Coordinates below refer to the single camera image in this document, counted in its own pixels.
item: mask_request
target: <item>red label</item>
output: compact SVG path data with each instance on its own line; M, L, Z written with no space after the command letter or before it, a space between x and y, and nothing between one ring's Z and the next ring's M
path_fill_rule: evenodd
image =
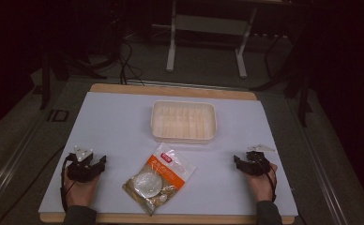
M185 184L185 181L183 181L178 175L176 175L173 170L162 164L159 158L152 155L147 161L147 164L152 167L153 171L157 172L160 176L170 182L176 189L181 189L182 186Z
M169 156L167 156L167 154L165 154L165 153L161 153L161 157L162 157L162 159L164 159L168 163L173 161L173 159L170 158Z

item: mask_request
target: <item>human hand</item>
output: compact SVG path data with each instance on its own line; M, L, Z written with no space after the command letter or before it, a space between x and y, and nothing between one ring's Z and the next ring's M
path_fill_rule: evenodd
M68 178L68 168L65 171L66 202L68 207L72 205L87 206L91 204L100 174L91 181L80 183Z
M272 180L273 187L276 188L276 170L278 169L278 166L270 163L270 168L271 170L269 171L268 175ZM273 200L273 187L270 185L269 179L265 174L260 176L249 175L245 172L243 172L243 174L249 181L251 191L254 194L255 200L257 202Z

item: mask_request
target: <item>snack bag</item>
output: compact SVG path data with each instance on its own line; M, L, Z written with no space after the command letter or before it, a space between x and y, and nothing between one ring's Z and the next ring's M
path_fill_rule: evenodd
M195 169L174 149L162 143L123 189L152 216L159 206L173 198Z

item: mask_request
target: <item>plastic container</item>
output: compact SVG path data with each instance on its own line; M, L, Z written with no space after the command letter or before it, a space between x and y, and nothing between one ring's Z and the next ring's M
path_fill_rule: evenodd
M152 133L162 143L209 143L217 131L214 106L187 101L156 101Z

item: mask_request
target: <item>table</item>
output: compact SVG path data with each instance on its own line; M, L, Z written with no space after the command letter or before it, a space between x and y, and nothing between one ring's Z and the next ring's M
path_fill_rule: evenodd
M216 109L219 129L214 140L206 145L170 144L197 169L186 185L169 202L161 206L153 217L149 217L121 187L142 168L159 145L154 141L150 130L151 106L158 99L211 103ZM238 118L243 120L246 117L245 113L250 115L249 119L239 121ZM241 125L255 128L255 132L239 132L238 126ZM81 147L93 148L94 158L99 159L106 155L108 159L92 206L99 212L97 222L255 223L254 200L248 191L247 182L233 163L233 155L243 157L247 151L246 140L255 140L276 149L265 112L253 93L95 84L85 98L65 151L38 210L40 218L44 222L63 221L65 213L59 195L60 167L68 152L72 151L75 144L79 144ZM278 199L275 204L280 209L283 223L290 224L294 222L297 210L281 160L277 153L265 155L279 166L276 193ZM219 179L211 175L214 171L217 171L216 176Z

